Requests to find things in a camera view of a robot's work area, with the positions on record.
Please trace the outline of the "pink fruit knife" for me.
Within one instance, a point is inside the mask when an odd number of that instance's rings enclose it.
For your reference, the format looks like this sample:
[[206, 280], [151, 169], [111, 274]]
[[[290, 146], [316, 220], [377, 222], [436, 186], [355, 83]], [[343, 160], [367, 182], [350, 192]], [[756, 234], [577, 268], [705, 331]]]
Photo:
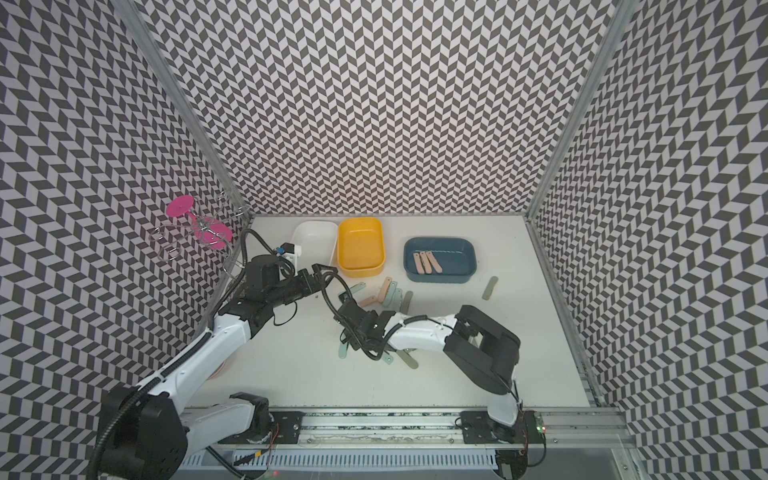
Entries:
[[359, 301], [358, 305], [362, 308], [365, 308], [365, 307], [372, 306], [378, 302], [379, 302], [378, 297], [376, 295], [371, 295]]
[[413, 259], [414, 259], [414, 264], [415, 264], [417, 273], [419, 275], [424, 275], [425, 274], [425, 270], [424, 270], [424, 267], [423, 267], [423, 264], [422, 264], [420, 253], [419, 252], [414, 252], [413, 253]]
[[383, 280], [382, 285], [381, 285], [381, 287], [379, 289], [379, 292], [378, 292], [378, 295], [377, 295], [377, 302], [378, 303], [380, 303], [380, 304], [384, 303], [384, 300], [386, 299], [386, 296], [388, 294], [388, 291], [389, 291], [389, 288], [391, 286], [391, 283], [392, 283], [392, 278], [389, 277], [389, 276], [387, 276]]
[[421, 252], [420, 253], [420, 257], [421, 257], [421, 262], [422, 262], [422, 265], [424, 267], [425, 273], [426, 274], [431, 274], [432, 273], [432, 266], [431, 266], [430, 261], [428, 259], [427, 253], [426, 252]]
[[427, 251], [426, 255], [434, 271], [437, 273], [442, 273], [443, 272], [442, 266], [439, 264], [434, 253], [432, 251]]

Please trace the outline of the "yellow storage box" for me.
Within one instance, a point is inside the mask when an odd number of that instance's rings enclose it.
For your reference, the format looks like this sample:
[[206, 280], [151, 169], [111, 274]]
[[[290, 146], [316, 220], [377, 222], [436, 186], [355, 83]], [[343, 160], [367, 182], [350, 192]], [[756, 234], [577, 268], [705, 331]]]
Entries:
[[386, 262], [383, 227], [373, 217], [349, 218], [338, 230], [337, 263], [350, 278], [379, 275]]

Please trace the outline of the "dark teal storage box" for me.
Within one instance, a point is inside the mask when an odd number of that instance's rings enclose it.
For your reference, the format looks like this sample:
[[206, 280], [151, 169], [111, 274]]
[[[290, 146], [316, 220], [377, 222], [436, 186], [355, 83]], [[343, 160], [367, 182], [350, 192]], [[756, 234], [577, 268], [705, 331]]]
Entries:
[[[432, 251], [443, 272], [417, 273], [413, 253]], [[409, 280], [416, 283], [464, 284], [477, 271], [474, 245], [459, 237], [413, 237], [403, 247], [403, 266]]]

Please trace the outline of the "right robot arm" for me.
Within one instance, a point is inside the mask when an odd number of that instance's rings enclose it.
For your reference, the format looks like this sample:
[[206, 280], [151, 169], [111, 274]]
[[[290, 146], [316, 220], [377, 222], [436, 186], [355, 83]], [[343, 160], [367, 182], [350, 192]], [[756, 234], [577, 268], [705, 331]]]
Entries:
[[472, 305], [447, 316], [376, 312], [360, 306], [338, 271], [316, 264], [321, 295], [342, 326], [341, 338], [372, 361], [405, 350], [444, 354], [477, 387], [489, 394], [487, 425], [499, 441], [520, 434], [522, 400], [516, 383], [520, 338]]

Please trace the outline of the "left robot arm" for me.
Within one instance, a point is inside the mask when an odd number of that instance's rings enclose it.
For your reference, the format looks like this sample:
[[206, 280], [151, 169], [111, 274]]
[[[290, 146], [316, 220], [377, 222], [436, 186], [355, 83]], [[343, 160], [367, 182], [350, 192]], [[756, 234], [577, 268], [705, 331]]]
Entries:
[[202, 333], [168, 364], [132, 387], [115, 387], [101, 401], [97, 439], [86, 468], [89, 479], [169, 479], [189, 455], [247, 431], [263, 438], [271, 428], [269, 402], [236, 394], [188, 414], [194, 394], [273, 317], [276, 307], [326, 290], [336, 268], [297, 269], [286, 248], [250, 257], [214, 306]]

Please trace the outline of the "white storage box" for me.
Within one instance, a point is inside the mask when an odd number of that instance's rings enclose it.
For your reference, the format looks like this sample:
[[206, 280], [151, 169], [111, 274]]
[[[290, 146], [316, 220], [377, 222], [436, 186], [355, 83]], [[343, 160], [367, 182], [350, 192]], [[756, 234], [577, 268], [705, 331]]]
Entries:
[[298, 249], [296, 267], [311, 270], [314, 264], [331, 266], [335, 258], [338, 225], [331, 221], [312, 220], [299, 224], [291, 243]]

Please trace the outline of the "mint fruit knife far left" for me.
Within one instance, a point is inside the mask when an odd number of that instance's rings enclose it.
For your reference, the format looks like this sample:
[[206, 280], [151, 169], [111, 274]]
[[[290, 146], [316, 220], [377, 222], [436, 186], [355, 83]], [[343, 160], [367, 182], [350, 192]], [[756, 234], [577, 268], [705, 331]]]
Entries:
[[366, 288], [366, 283], [365, 282], [358, 282], [358, 283], [356, 283], [356, 284], [354, 284], [353, 286], [350, 287], [350, 292], [352, 294], [355, 294], [357, 292], [360, 292], [360, 291], [364, 290], [365, 288]]

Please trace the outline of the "olive fruit knife upper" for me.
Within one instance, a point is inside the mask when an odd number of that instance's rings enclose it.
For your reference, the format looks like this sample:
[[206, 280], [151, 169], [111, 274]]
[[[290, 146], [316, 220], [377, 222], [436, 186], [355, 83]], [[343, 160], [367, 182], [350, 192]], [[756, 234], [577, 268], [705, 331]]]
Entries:
[[403, 297], [402, 301], [401, 301], [401, 304], [400, 304], [400, 308], [399, 308], [399, 311], [400, 311], [401, 313], [403, 313], [403, 314], [407, 314], [407, 313], [409, 312], [409, 309], [410, 309], [410, 303], [411, 303], [411, 301], [412, 301], [412, 298], [413, 298], [413, 292], [412, 292], [412, 291], [407, 291], [407, 292], [405, 293], [405, 295], [404, 295], [404, 297]]

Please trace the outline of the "mint fruit knife upper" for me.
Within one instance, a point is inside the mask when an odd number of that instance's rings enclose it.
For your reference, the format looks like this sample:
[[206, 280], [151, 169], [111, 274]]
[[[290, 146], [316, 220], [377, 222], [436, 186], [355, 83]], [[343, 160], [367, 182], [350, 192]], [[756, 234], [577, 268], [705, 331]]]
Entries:
[[392, 304], [396, 292], [397, 292], [397, 282], [391, 281], [389, 283], [388, 290], [386, 292], [384, 301], [382, 303], [384, 307], [389, 307]]

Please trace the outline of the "mint fruit knife middle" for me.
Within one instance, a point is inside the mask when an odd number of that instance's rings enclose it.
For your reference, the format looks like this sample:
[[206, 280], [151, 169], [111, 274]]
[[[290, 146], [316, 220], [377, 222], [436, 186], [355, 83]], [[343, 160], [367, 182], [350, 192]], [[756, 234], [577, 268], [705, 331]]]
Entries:
[[400, 308], [400, 305], [402, 304], [402, 300], [403, 300], [403, 290], [400, 288], [397, 288], [393, 298], [393, 307], [395, 310], [398, 310]]

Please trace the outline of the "olive fruit knife lower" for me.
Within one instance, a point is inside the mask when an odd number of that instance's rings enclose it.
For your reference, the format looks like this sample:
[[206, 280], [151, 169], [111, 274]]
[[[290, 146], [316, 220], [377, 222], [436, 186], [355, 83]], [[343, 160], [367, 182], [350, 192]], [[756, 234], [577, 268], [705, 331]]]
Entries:
[[419, 368], [419, 363], [410, 355], [407, 350], [398, 350], [397, 356], [405, 363], [408, 368], [412, 370]]

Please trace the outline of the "olive fruit knife far right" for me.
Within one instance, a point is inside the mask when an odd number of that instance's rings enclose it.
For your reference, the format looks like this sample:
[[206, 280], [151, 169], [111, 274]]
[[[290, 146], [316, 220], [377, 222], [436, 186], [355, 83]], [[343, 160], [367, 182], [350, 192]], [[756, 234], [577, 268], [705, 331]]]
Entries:
[[482, 293], [482, 299], [485, 301], [488, 301], [491, 299], [494, 289], [496, 285], [498, 284], [499, 278], [497, 276], [492, 276], [488, 283], [486, 284], [486, 287], [483, 290]]

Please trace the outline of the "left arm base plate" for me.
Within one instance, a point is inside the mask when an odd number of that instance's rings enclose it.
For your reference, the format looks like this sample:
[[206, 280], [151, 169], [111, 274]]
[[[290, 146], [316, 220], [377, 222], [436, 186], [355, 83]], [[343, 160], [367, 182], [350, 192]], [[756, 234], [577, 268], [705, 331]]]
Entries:
[[299, 442], [305, 414], [297, 410], [277, 411], [269, 414], [265, 427], [250, 427], [243, 433], [219, 441], [221, 445], [295, 445]]

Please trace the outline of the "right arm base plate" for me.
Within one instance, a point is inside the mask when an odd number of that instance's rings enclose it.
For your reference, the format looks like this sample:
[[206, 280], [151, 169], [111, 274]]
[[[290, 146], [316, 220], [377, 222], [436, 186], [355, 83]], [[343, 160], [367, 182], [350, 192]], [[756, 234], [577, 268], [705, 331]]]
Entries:
[[463, 441], [468, 445], [513, 444], [543, 445], [546, 443], [546, 428], [542, 416], [533, 410], [524, 410], [517, 422], [506, 426], [490, 419], [486, 411], [462, 411], [454, 422], [459, 428]]

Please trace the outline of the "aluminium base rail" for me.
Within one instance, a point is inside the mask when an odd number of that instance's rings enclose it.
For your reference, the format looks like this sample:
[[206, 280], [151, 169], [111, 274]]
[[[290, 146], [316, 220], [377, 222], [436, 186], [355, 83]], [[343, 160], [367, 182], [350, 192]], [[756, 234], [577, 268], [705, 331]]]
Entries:
[[203, 450], [203, 430], [215, 428], [213, 446], [244, 452], [272, 448], [275, 454], [291, 450], [448, 450], [448, 449], [633, 449], [636, 443], [624, 417], [615, 408], [552, 407], [530, 408], [543, 418], [546, 443], [543, 445], [468, 445], [454, 422], [469, 407], [445, 408], [303, 408], [305, 414], [299, 442], [295, 445], [221, 445], [220, 440], [250, 428], [249, 419], [235, 414], [234, 423], [224, 423], [224, 408], [191, 408], [181, 415], [189, 451]]

